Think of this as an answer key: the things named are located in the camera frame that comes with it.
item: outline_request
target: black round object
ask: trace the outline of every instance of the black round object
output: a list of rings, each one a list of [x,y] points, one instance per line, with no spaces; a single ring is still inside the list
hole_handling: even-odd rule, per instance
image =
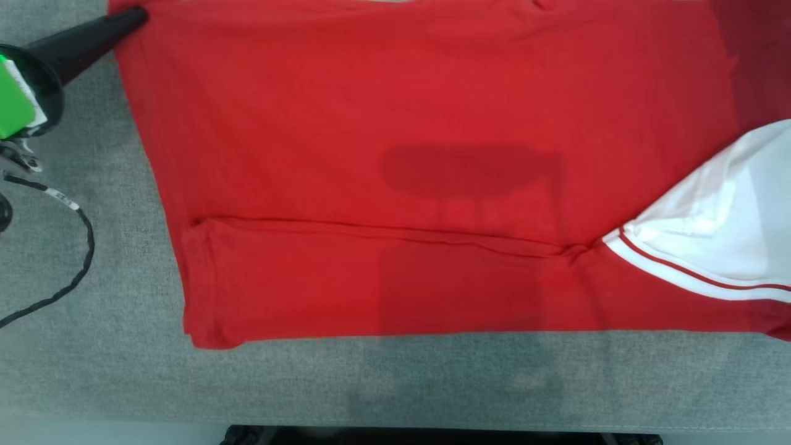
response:
[[[0,193],[0,233],[8,228],[13,218],[11,203]]]
[[[30,85],[36,100],[47,115],[47,122],[36,135],[42,135],[60,122],[65,99],[63,85],[55,70],[31,52],[13,45],[0,44],[0,54],[13,60]]]

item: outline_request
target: black cylindrical object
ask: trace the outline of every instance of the black cylindrical object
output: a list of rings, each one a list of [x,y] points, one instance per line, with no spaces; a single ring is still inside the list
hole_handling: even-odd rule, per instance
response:
[[[60,122],[64,107],[63,87],[146,20],[146,11],[133,7],[58,32],[24,48],[0,44],[0,54],[17,64],[47,115],[47,122],[33,135],[42,135]]]

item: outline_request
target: folded red sleeve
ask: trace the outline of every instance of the folded red sleeve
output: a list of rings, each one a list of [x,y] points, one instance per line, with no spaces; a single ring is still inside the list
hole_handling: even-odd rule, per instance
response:
[[[127,1],[111,1],[111,8]],[[153,0],[117,51],[201,348],[687,329],[791,336],[601,241],[791,118],[783,0]]]

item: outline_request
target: gray fabric surface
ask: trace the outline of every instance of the gray fabric surface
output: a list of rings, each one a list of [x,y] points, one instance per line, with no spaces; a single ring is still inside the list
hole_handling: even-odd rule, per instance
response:
[[[5,0],[0,40],[25,44],[104,0]],[[520,333],[272,341],[193,349],[153,177],[117,66],[69,87],[33,144],[44,180],[97,229],[72,295],[0,331],[0,415],[531,430],[791,429],[791,345],[761,335]],[[0,313],[51,295],[85,252],[78,218],[0,184]]]

